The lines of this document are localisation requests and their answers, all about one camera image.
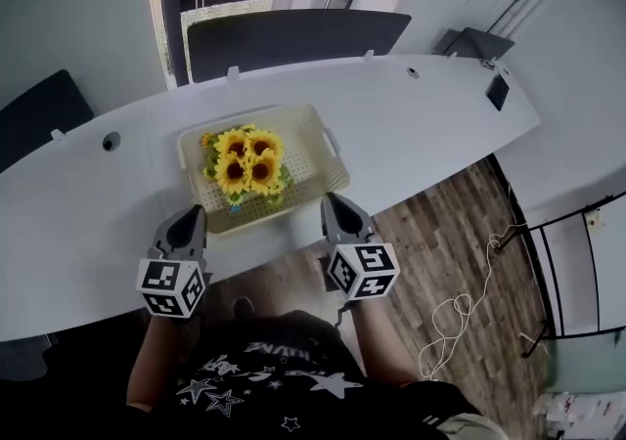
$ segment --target beige basket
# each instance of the beige basket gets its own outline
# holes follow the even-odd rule
[[[217,183],[202,176],[204,153],[200,137],[205,132],[222,132],[248,123],[272,130],[283,138],[282,163],[290,170],[293,185],[284,191],[283,205],[278,209],[270,207],[263,196],[248,196],[242,211],[233,213]],[[338,152],[335,138],[310,105],[249,111],[194,127],[178,138],[181,165],[189,173],[194,197],[206,210],[206,230],[216,235],[279,216],[320,198],[325,192],[345,188],[349,177]]]

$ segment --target forearm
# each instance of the forearm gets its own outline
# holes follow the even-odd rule
[[[352,310],[352,319],[368,377],[396,385],[418,380],[413,359],[380,298],[359,302]]]
[[[163,317],[152,317],[128,380],[126,402],[151,409],[175,378],[180,346],[179,328]]]

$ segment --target person's right arm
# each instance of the person's right arm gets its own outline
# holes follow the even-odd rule
[[[352,309],[352,320],[369,378],[395,385],[418,380],[415,363],[387,317],[381,298],[358,302]]]

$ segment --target curved table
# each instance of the curved table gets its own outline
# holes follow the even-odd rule
[[[0,340],[143,306],[139,258],[158,224],[192,198],[177,157],[181,131],[263,106],[313,105],[350,175],[341,193],[376,214],[539,123],[511,76],[502,111],[491,105],[493,76],[476,60],[440,56],[280,66],[146,98],[51,141],[0,174]],[[106,152],[113,131],[121,142]],[[313,202],[207,236],[204,257],[215,282],[321,238]]]

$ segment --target black and white marker cube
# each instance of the black and white marker cube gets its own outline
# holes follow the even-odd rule
[[[141,259],[136,288],[153,315],[184,319],[206,289],[198,262],[168,259]]]
[[[400,266],[391,243],[342,244],[335,247],[329,276],[350,300],[387,295]]]

